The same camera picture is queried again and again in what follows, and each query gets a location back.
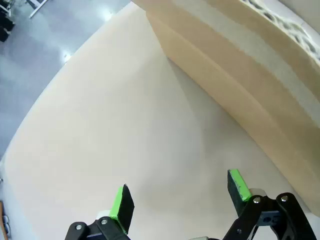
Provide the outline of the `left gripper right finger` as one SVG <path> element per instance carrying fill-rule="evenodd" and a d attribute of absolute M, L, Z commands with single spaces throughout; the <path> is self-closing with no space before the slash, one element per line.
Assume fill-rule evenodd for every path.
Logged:
<path fill-rule="evenodd" d="M 259 227 L 270 227 L 278 240 L 316 239 L 292 193 L 281 193 L 275 199 L 253 194 L 238 169 L 227 171 L 227 189 L 238 218 L 224 236 L 225 240 L 252 240 Z"/>

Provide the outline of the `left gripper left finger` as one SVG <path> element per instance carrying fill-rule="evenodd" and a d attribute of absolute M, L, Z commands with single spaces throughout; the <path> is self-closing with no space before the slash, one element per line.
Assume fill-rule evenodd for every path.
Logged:
<path fill-rule="evenodd" d="M 134 202 L 126 184 L 118 189 L 108 215 L 96 219 L 92 224 L 74 222 L 67 231 L 67 240 L 128 240 Z"/>

